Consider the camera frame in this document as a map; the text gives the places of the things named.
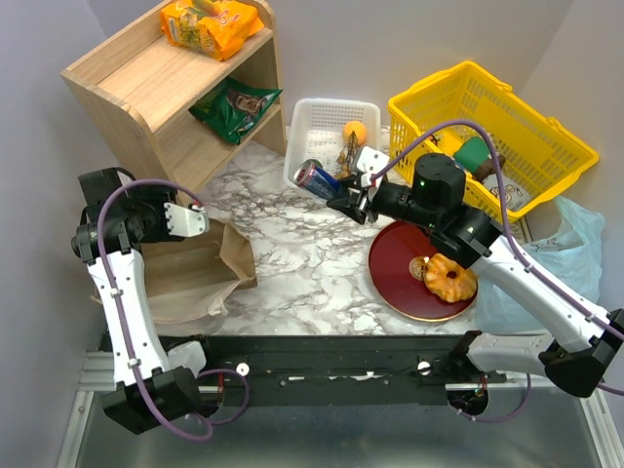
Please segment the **orange snack packet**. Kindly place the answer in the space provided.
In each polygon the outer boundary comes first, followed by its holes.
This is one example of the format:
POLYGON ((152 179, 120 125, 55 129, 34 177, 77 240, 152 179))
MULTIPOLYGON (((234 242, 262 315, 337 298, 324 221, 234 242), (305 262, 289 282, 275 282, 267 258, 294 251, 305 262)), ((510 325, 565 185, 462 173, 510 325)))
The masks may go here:
POLYGON ((239 1, 173 1, 160 11, 161 30, 174 46, 224 61, 264 23, 256 7, 239 1))

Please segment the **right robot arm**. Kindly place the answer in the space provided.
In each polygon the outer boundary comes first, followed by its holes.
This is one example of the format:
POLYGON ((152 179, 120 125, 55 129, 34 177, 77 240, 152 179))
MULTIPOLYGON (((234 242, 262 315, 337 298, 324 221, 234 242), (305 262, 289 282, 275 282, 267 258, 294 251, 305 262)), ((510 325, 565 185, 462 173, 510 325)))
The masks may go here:
POLYGON ((417 226, 440 254, 498 286, 546 329, 469 332, 448 358, 450 374, 462 382, 482 371, 535 374, 572 396, 591 396, 623 342, 623 312, 608 312, 573 291, 506 237, 500 223, 465 204, 465 173, 450 157, 420 157, 411 186, 372 185, 372 176, 365 171, 340 180, 328 207, 360 224, 385 215, 417 226))

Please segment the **glazed ring doughnut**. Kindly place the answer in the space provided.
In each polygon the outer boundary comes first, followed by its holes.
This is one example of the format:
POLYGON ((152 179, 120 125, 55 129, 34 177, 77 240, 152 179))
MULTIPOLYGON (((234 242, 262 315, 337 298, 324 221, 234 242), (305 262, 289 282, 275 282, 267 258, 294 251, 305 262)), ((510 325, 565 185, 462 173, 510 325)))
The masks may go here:
POLYGON ((470 269, 440 253, 427 261, 424 284, 430 293, 447 303, 471 299, 478 288, 477 277, 470 269))

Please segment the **wooden shelf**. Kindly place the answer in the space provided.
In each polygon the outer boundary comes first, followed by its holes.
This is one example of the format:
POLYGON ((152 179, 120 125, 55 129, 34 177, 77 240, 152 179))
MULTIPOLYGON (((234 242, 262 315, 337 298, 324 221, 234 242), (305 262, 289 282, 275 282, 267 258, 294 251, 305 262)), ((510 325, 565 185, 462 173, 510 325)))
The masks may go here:
POLYGON ((264 27, 226 61, 170 45, 160 24, 164 6, 158 4, 63 70, 109 149, 135 177, 164 178, 198 191, 251 141, 285 154, 279 101, 241 144, 225 142, 188 111, 227 76, 256 88, 281 87, 273 10, 265 1, 253 6, 264 27))

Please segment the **green snack packet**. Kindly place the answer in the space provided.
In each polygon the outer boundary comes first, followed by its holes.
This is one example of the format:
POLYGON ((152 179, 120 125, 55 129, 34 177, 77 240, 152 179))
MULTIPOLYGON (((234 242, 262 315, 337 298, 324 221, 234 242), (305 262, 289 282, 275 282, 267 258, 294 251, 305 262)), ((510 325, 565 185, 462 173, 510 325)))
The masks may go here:
POLYGON ((189 112, 227 143, 240 144, 281 93, 281 89, 255 88, 226 77, 189 112))

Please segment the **orange fruit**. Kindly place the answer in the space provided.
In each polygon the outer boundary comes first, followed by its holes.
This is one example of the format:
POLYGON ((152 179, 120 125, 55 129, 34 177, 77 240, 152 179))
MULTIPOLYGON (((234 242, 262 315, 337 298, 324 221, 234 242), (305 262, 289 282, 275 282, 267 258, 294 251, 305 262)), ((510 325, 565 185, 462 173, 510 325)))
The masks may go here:
POLYGON ((345 143, 349 143, 352 136, 355 136, 357 144, 363 146, 366 143, 367 135, 366 126, 357 120, 349 121, 342 127, 342 139, 345 143))

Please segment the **brown longan fruit bunch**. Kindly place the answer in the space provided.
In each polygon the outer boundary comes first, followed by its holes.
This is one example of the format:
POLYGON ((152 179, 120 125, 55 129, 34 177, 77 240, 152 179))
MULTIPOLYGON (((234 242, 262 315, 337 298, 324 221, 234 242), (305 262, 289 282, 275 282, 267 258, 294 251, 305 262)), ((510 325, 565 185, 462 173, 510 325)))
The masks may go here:
POLYGON ((359 155, 361 146, 357 144, 355 136, 352 136, 352 140, 349 143, 345 143, 345 146, 340 151, 336 160, 338 165, 337 173, 334 175, 336 179, 341 179, 350 176, 352 173, 353 165, 359 155))

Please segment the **light blue plastic bag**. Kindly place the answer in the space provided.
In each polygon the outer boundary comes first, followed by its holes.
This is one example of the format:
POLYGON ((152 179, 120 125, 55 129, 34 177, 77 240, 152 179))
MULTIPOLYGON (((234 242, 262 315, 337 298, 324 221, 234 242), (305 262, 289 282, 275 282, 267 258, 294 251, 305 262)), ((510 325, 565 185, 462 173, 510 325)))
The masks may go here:
MULTIPOLYGON (((561 219, 557 232, 525 244, 524 249, 567 286, 596 303, 603 273, 605 219, 565 197, 556 198, 555 204, 561 219)), ((478 329, 492 334, 543 329, 517 301, 485 279, 477 293, 475 320, 478 329)))

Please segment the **blue silver drink can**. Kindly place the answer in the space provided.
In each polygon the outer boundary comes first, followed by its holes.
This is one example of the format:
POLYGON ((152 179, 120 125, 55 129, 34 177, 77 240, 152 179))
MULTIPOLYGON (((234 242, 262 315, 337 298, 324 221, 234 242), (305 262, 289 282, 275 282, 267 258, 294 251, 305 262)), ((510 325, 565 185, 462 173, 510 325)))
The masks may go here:
POLYGON ((299 166, 293 175, 293 181, 298 188, 324 200, 332 200, 339 193, 337 180, 314 159, 307 159, 299 166))

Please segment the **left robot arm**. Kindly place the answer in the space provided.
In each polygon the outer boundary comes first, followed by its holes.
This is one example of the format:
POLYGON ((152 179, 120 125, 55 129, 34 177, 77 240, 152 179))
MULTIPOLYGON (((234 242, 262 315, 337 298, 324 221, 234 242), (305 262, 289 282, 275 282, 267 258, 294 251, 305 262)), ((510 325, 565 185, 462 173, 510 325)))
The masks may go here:
POLYGON ((97 288, 113 352, 115 389, 102 397, 102 407, 142 434, 198 410, 198 385, 215 377, 216 362, 198 341, 164 349, 150 313, 141 248, 204 235, 210 222, 200 202, 176 203, 182 188, 174 182, 135 179, 122 168, 78 180, 86 206, 71 248, 97 288))

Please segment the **brown paper bag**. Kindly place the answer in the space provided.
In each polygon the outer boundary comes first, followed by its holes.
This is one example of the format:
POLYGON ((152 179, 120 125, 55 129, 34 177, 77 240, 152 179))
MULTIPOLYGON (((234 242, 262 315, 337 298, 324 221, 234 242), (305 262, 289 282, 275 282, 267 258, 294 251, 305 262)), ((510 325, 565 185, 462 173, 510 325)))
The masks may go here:
POLYGON ((141 258, 110 261, 123 293, 133 279, 145 288, 150 317, 162 336, 213 334, 224 324, 225 299, 257 285, 251 241, 231 222, 181 242, 144 244, 141 258))

